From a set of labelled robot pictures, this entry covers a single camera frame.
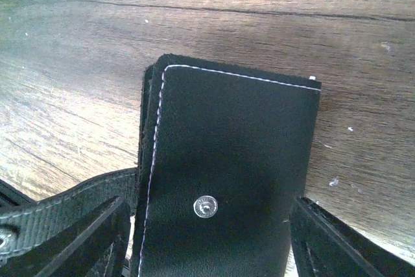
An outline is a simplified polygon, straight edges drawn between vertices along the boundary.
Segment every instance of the wooden surface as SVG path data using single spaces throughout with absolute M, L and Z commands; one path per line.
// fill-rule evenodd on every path
M 0 0 L 0 177 L 40 200 L 134 166 L 141 77 L 163 53 L 314 75 L 306 195 L 415 264 L 414 13 L 415 0 Z

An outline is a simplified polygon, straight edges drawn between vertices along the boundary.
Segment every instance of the silver rivet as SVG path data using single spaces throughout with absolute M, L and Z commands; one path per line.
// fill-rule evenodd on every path
M 193 204 L 193 209 L 198 217 L 207 219 L 218 211 L 218 202 L 212 196 L 201 196 Z
M 5 247 L 10 240 L 17 237 L 16 233 L 10 228 L 0 228 L 0 248 Z

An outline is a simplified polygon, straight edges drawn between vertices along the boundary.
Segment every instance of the white paint speck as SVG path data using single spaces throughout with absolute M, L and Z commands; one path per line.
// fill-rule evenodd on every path
M 329 183 L 329 186 L 331 187 L 338 186 L 338 176 L 331 180 L 331 182 Z
M 386 49 L 386 51 L 390 52 L 392 50 L 390 44 L 388 42 L 382 42 L 381 46 Z

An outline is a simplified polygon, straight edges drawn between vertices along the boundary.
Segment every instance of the metal snap button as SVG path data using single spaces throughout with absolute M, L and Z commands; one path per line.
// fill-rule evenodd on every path
M 9 227 L 0 228 L 0 248 L 4 248 L 9 242 L 15 240 L 17 234 Z
M 207 219 L 218 211 L 218 202 L 212 196 L 201 196 L 193 204 L 193 209 L 198 217 Z

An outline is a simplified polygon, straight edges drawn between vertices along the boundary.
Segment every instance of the leather pouch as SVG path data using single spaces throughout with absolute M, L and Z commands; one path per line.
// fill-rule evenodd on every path
M 171 54 L 147 69 L 132 276 L 284 275 L 320 87 Z

